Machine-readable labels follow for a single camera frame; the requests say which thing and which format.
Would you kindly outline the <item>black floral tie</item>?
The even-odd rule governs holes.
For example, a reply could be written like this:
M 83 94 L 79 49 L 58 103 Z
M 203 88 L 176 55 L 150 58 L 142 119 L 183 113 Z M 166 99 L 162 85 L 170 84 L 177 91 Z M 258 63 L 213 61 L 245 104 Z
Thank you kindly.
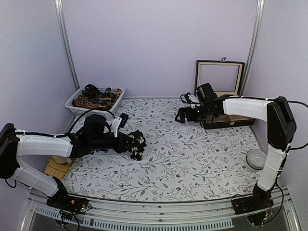
M 130 157 L 133 160 L 140 161 L 146 147 L 145 137 L 140 130 L 131 132 L 128 137 L 130 138 L 130 148 L 128 149 Z

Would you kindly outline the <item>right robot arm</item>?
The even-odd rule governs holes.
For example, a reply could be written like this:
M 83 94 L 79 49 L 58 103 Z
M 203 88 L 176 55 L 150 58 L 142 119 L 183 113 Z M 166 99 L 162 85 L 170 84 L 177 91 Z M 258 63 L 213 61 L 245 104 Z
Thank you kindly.
M 272 205 L 271 192 L 284 170 L 291 142 L 296 132 L 296 122 L 285 97 L 261 99 L 239 97 L 231 94 L 218 96 L 209 83 L 195 89 L 195 93 L 180 96 L 185 104 L 178 110 L 179 123 L 200 122 L 207 117 L 243 116 L 262 121 L 267 125 L 267 153 L 261 175 L 254 185 L 252 195 L 234 199 L 235 208 L 259 210 Z

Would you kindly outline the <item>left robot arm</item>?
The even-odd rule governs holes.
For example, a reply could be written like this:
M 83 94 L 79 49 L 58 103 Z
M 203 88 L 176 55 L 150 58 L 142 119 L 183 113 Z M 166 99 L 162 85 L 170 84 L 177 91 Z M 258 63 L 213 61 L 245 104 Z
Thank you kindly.
M 127 119 L 126 114 L 122 114 L 109 125 L 105 117 L 90 115 L 77 132 L 60 135 L 17 130 L 8 123 L 0 132 L 0 177 L 43 193 L 48 198 L 48 206 L 72 212 L 85 211 L 90 207 L 87 199 L 70 196 L 60 179 L 43 174 L 22 157 L 40 155 L 77 159 L 111 149 L 118 154 L 129 152 L 132 159 L 140 160 L 145 147 L 143 134 L 138 130 L 130 134 L 119 131 Z

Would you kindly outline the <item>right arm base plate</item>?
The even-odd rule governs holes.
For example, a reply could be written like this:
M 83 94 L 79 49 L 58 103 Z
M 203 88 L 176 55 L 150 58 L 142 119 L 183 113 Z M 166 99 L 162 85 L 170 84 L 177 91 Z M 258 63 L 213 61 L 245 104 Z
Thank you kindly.
M 274 202 L 271 198 L 264 201 L 256 199 L 254 196 L 243 196 L 236 194 L 231 198 L 231 204 L 236 215 L 271 208 Z

